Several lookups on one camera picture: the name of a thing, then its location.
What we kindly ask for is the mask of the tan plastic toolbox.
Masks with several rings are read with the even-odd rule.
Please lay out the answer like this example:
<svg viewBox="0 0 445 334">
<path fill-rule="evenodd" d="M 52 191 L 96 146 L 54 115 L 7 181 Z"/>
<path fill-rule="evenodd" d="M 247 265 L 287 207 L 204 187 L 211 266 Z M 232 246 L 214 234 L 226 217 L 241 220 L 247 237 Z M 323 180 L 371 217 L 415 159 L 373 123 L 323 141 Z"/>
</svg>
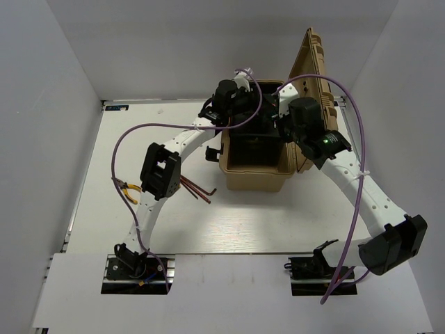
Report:
<svg viewBox="0 0 445 334">
<path fill-rule="evenodd" d="M 290 84 L 298 90 L 300 97 L 312 97 L 321 105 L 326 129 L 337 130 L 337 112 L 330 84 L 325 75 L 324 49 L 321 37 L 313 29 L 307 29 L 300 50 L 289 75 Z M 273 93 L 287 85 L 281 85 Z M 220 149 L 206 148 L 208 161 L 217 162 L 225 174 L 227 188 L 234 191 L 270 191 L 278 192 L 287 179 L 294 173 L 302 173 L 315 166 L 303 156 L 301 149 L 294 142 L 287 143 L 281 150 L 278 164 L 274 166 L 231 166 L 229 165 L 229 130 L 222 131 Z"/>
</svg>

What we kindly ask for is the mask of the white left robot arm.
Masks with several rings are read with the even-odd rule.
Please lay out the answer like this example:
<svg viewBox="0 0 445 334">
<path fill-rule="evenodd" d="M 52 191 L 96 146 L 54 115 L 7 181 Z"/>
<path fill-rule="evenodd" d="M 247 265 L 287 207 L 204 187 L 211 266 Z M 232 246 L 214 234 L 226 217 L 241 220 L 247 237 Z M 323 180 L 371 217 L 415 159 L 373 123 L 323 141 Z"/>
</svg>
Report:
<svg viewBox="0 0 445 334">
<path fill-rule="evenodd" d="M 190 125 L 177 125 L 180 132 L 169 141 L 149 145 L 140 172 L 140 202 L 130 211 L 133 224 L 124 241 L 114 247 L 115 256 L 131 277 L 146 272 L 152 231 L 162 206 L 179 190 L 182 163 L 222 130 L 236 129 L 234 112 L 252 109 L 248 120 L 254 120 L 262 102 L 257 80 L 247 80 L 243 75 L 222 80 Z"/>
</svg>

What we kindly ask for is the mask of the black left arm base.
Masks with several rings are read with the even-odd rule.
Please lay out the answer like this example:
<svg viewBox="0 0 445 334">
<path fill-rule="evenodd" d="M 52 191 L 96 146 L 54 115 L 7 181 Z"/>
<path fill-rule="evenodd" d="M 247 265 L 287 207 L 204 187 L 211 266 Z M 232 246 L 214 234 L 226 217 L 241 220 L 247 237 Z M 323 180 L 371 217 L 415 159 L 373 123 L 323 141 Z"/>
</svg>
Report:
<svg viewBox="0 0 445 334">
<path fill-rule="evenodd" d="M 172 258 L 160 257 L 161 263 L 147 253 L 127 248 L 125 243 L 114 246 L 114 254 L 107 259 L 104 277 L 108 280 L 161 281 L 173 278 Z"/>
</svg>

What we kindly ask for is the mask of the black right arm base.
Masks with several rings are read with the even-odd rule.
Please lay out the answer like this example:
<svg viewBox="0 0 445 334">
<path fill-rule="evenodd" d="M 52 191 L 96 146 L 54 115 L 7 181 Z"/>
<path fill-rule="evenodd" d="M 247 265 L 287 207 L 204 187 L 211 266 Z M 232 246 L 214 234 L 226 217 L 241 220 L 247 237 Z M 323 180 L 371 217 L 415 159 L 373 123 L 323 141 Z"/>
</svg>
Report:
<svg viewBox="0 0 445 334">
<path fill-rule="evenodd" d="M 336 267 L 330 267 L 325 260 L 311 257 L 290 257 L 284 268 L 294 280 L 330 280 Z"/>
</svg>

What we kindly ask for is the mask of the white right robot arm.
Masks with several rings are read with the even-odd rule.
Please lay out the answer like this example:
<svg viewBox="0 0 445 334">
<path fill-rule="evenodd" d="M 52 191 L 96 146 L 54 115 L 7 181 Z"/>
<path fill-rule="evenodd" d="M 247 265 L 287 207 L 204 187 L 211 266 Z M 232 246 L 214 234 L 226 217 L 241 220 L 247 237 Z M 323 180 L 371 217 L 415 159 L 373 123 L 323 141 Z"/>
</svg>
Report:
<svg viewBox="0 0 445 334">
<path fill-rule="evenodd" d="M 297 144 L 303 156 L 339 187 L 370 234 L 350 243 L 325 242 L 314 249 L 306 270 L 328 278 L 341 262 L 381 276 L 418 254 L 428 227 L 425 219 L 408 215 L 360 169 L 348 140 L 325 128 L 321 105 L 314 98 L 279 98 L 276 123 L 280 136 Z"/>
</svg>

